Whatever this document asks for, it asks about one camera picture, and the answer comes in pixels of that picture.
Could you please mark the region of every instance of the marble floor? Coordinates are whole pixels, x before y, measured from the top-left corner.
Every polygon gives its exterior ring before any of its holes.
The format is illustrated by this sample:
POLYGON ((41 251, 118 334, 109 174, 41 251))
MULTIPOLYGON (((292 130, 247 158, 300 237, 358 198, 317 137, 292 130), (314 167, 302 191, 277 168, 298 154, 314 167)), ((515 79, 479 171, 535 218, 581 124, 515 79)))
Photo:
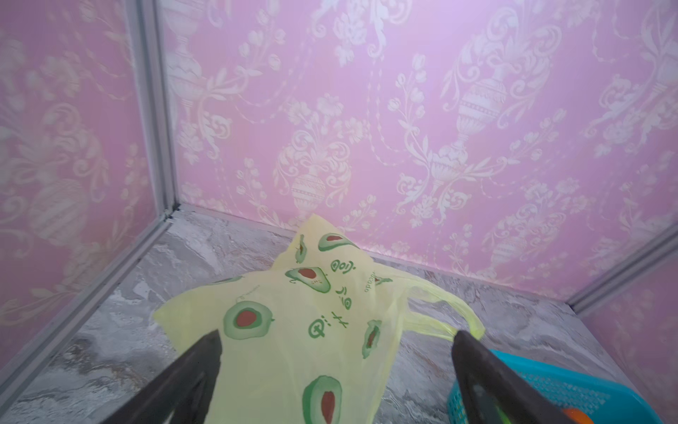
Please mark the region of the marble floor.
MULTIPOLYGON (((151 318, 155 309, 191 288, 268 269, 290 240, 261 226, 178 211, 169 230, 0 424, 100 422, 176 358, 151 318)), ((381 262, 464 299, 487 327, 483 342, 490 349, 631 385, 563 303, 381 262)), ((411 308, 464 328, 447 305, 413 301, 411 308)), ((449 342, 406 332, 374 423, 447 424, 445 403, 454 379, 449 342)))

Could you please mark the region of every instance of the damask pattern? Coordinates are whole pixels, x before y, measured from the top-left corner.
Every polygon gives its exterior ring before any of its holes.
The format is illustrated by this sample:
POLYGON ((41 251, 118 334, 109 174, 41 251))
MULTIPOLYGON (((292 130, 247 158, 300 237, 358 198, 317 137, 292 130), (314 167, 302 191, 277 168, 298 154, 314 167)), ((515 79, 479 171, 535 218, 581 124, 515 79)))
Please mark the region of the damask pattern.
POLYGON ((120 1, 0 15, 0 366, 156 217, 120 1))
POLYGON ((161 0, 182 201, 565 300, 678 218, 670 0, 161 0))
POLYGON ((678 422, 678 256, 583 319, 665 423, 678 422))

